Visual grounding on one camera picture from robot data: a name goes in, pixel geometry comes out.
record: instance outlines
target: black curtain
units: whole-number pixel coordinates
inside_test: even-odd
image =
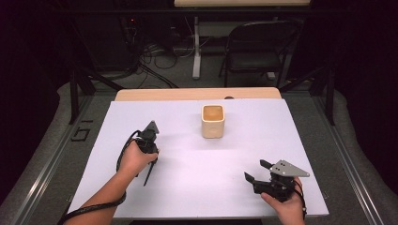
[[[361,5],[353,18],[353,41],[336,71],[336,89],[361,149],[398,194],[398,7],[393,1]]]
[[[41,1],[0,3],[0,203],[35,153],[76,64],[90,67],[65,18]]]
[[[311,9],[348,9],[355,2],[345,0],[312,0]],[[327,14],[307,17],[298,44],[290,62],[287,79],[302,77],[316,68],[323,67],[329,59],[337,38],[344,29],[345,16]]]

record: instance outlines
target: wooden table edge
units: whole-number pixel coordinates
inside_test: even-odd
[[[275,87],[123,89],[115,101],[282,98]]]

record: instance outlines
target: wooden container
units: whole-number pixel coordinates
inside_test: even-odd
[[[224,111],[221,105],[205,105],[202,108],[202,136],[221,138],[224,131]]]

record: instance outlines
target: black chair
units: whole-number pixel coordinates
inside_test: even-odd
[[[228,72],[274,72],[278,87],[286,56],[299,30],[299,23],[293,21],[248,22],[236,27],[228,36],[219,73],[221,77],[224,70],[224,86]]]

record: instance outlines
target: table leg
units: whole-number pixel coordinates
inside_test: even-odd
[[[198,80],[200,78],[200,63],[201,63],[201,55],[200,55],[200,45],[199,45],[199,22],[198,17],[195,17],[194,21],[194,38],[195,38],[195,57],[193,61],[193,72],[192,78],[194,80]]]

